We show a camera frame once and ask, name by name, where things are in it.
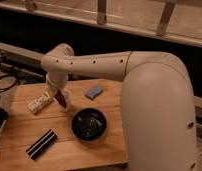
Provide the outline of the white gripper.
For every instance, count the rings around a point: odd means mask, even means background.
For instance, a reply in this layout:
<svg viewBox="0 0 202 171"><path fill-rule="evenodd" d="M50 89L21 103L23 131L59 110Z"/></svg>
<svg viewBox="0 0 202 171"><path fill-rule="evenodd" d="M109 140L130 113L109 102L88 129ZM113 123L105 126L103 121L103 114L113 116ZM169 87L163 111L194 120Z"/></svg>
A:
<svg viewBox="0 0 202 171"><path fill-rule="evenodd" d="M68 75L61 73L48 73L46 75L46 87L47 92L51 96L55 96L56 93L62 90L68 82Z"/></svg>

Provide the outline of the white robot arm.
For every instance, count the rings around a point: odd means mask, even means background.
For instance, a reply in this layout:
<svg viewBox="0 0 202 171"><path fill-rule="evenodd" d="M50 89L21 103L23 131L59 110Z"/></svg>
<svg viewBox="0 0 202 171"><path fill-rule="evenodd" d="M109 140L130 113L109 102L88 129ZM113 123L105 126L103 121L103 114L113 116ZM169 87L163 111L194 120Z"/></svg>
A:
<svg viewBox="0 0 202 171"><path fill-rule="evenodd" d="M196 113L187 69L171 53L128 51L76 56L60 44L42 57L52 91L68 74L122 83L128 171L197 171Z"/></svg>

